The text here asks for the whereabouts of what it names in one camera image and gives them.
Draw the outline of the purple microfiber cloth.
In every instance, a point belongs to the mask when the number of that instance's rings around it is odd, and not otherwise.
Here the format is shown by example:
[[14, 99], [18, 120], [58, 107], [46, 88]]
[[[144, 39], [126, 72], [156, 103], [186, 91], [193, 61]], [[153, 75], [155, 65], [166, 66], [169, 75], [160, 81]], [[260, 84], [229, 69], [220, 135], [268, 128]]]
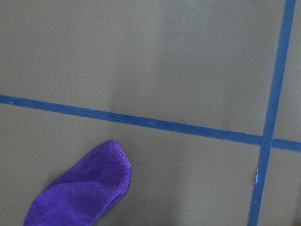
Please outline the purple microfiber cloth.
[[91, 226], [126, 193], [131, 164], [115, 140], [95, 147], [32, 202], [25, 226]]

